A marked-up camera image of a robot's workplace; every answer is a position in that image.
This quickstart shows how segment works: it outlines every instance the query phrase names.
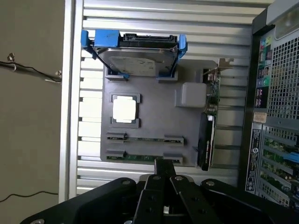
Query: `screw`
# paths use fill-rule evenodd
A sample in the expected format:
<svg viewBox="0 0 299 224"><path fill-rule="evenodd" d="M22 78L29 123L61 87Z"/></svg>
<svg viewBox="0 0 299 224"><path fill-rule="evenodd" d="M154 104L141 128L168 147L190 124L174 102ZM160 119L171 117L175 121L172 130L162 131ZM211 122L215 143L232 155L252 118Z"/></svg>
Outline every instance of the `screw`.
<svg viewBox="0 0 299 224"><path fill-rule="evenodd" d="M123 181L123 182L121 182L121 183L127 185L127 184L130 183L130 181Z"/></svg>
<svg viewBox="0 0 299 224"><path fill-rule="evenodd" d="M214 186L214 185L215 185L215 183L214 183L213 181L207 181L206 184L207 184L208 186Z"/></svg>
<svg viewBox="0 0 299 224"><path fill-rule="evenodd" d="M181 181L182 179L183 179L183 177L181 177L181 176L176 176L176 178L175 178L177 181Z"/></svg>
<svg viewBox="0 0 299 224"><path fill-rule="evenodd" d="M30 224L44 224L45 223L45 220L43 220L43 219L38 219L38 220L36 220L36 221L33 221L32 223L30 223Z"/></svg>

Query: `wall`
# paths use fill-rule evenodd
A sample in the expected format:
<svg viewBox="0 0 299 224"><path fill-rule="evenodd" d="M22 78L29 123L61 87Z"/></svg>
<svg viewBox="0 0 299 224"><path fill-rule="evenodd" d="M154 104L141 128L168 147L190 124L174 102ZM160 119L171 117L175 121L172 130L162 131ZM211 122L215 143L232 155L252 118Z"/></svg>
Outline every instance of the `wall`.
<svg viewBox="0 0 299 224"><path fill-rule="evenodd" d="M24 65L62 68L64 1L3 0L0 60L10 52ZM0 70L0 200L12 193L58 192L61 86ZM15 224L58 202L58 196L11 197L0 223Z"/></svg>

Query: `cable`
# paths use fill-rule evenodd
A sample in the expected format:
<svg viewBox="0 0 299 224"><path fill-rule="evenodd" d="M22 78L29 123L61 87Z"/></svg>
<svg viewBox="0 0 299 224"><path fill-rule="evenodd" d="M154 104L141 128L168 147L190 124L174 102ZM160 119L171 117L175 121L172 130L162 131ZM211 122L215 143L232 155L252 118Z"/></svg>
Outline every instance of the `cable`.
<svg viewBox="0 0 299 224"><path fill-rule="evenodd" d="M49 194L49 195L58 195L58 193L52 193L52 192L48 192L48 191L39 191L39 192L36 192L36 193L34 193L34 194L32 194L32 195L18 195L18 194L11 194L11 195L7 196L5 199L1 200L0 203L6 201L6 200L9 199L11 196L17 196L17 197L32 197L32 196L38 195L38 194L40 194L40 193L45 193L45 194Z"/></svg>
<svg viewBox="0 0 299 224"><path fill-rule="evenodd" d="M30 66L25 66L25 65L22 65L22 64L19 64L19 63L15 63L15 62L3 62L3 61L0 61L0 63L3 63L3 64L15 64L15 65L18 65L18 66L26 68L26 69L32 69L35 72L37 72L37 73L39 73L39 74L41 74L43 76L46 76L47 78L51 79L52 81L54 81L56 83L60 83L61 82L61 80L55 80L54 77L51 77L50 75L47 75L47 74L45 74L45 73L43 73L43 72L41 72L39 70L36 70L35 68L30 67Z"/></svg>

